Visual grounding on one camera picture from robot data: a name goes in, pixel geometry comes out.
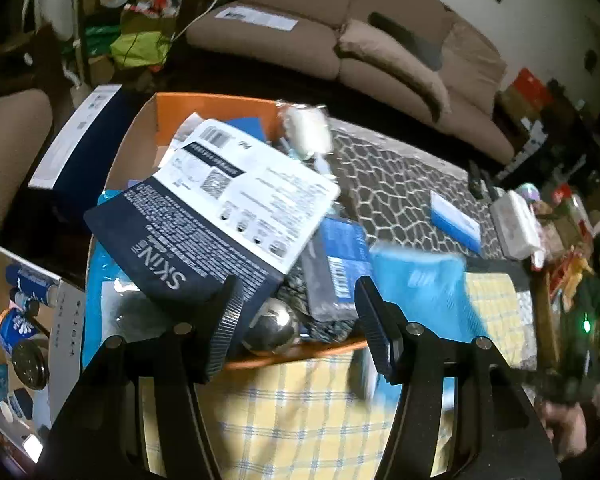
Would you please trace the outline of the person's right hand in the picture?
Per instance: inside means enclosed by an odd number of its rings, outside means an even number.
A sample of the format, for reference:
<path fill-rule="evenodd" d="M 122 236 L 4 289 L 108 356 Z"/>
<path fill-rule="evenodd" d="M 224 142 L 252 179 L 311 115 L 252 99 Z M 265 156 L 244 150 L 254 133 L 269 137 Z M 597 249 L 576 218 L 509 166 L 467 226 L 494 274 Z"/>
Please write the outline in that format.
<path fill-rule="evenodd" d="M 586 421 L 579 404 L 562 405 L 543 401 L 539 418 L 552 442 L 558 462 L 582 454 L 586 443 Z"/>

